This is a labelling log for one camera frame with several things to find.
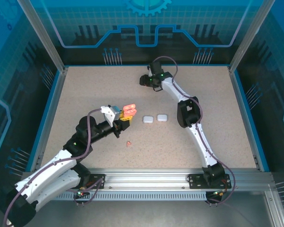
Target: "beige work surface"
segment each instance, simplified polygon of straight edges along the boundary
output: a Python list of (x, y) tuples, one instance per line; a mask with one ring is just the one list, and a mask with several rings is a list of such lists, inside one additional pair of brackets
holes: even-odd
[[(175, 67), (165, 66), (175, 72)], [(177, 102), (165, 92), (139, 85), (146, 66), (69, 67), (55, 113), (42, 164), (48, 162), (75, 133), (81, 117), (102, 105), (136, 104), (137, 114), (120, 138), (114, 134), (92, 145), (82, 161), (99, 168), (199, 168), (200, 157), (193, 140), (177, 122)], [(255, 162), (225, 66), (179, 66), (175, 81), (197, 96), (203, 109), (202, 126), (217, 157), (229, 167), (254, 168)], [(158, 122), (167, 114), (167, 122)], [(145, 115), (154, 117), (144, 124)], [(97, 123), (101, 113), (93, 115)]]

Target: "white block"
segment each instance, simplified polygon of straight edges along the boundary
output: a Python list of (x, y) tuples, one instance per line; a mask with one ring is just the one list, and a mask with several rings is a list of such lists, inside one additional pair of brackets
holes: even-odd
[(148, 123), (148, 124), (153, 123), (153, 117), (152, 116), (144, 116), (143, 117), (143, 123)]
[(167, 115), (166, 114), (158, 114), (157, 120), (159, 122), (167, 122)]

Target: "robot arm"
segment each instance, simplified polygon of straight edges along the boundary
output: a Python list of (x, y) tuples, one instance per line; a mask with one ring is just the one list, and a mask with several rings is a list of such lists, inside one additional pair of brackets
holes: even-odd
[[(102, 106), (101, 112), (105, 121), (97, 124), (93, 117), (89, 117), (91, 131), (90, 144), (113, 133), (118, 138), (121, 131), (130, 126), (131, 117), (123, 117), (123, 111), (116, 106)], [(80, 161), (91, 151), (82, 156), (88, 145), (88, 121), (87, 116), (81, 118), (76, 127), (76, 133), (67, 141), (63, 149), (47, 164), (26, 179), (15, 185), (6, 185), (1, 190), (0, 210), (6, 212), (7, 207), (15, 196), (28, 186), (13, 203), (8, 215), (9, 221), (14, 227), (26, 225), (47, 202), (55, 196), (71, 188), (86, 188), (94, 179), (91, 178), (89, 170)], [(30, 179), (38, 175), (31, 184)]]
[[(198, 105), (187, 98), (190, 95), (185, 93), (176, 82), (172, 81), (172, 75), (169, 72), (164, 72), (159, 62), (149, 64), (148, 70), (149, 74), (140, 77), (140, 85), (152, 87), (154, 91), (159, 91), (155, 90), (156, 88), (164, 90), (178, 103), (177, 121), (182, 128), (187, 130), (197, 147), (204, 171), (204, 179), (210, 187), (220, 184), (225, 177), (225, 171), (222, 165), (213, 158), (214, 153), (205, 137), (201, 123), (198, 122), (201, 117)], [(192, 99), (198, 102), (197, 97), (192, 97)]]

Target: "yellow part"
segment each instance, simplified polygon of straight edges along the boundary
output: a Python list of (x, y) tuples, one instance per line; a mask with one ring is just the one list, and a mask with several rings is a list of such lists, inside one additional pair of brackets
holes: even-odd
[(132, 118), (133, 118), (133, 116), (128, 116), (128, 117), (121, 117), (120, 118), (120, 120), (121, 121), (129, 121), (129, 123), (131, 124), (132, 123)]

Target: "gear logo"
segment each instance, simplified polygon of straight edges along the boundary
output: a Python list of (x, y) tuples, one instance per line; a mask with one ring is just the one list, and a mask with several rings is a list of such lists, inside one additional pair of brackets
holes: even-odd
[(139, 16), (149, 14), (154, 16), (156, 13), (161, 13), (162, 9), (167, 9), (167, 4), (171, 0), (124, 0), (127, 9), (131, 9), (133, 13), (138, 13)]
[(0, 14), (8, 23), (11, 23), (16, 18), (17, 13), (16, 0), (0, 0)]

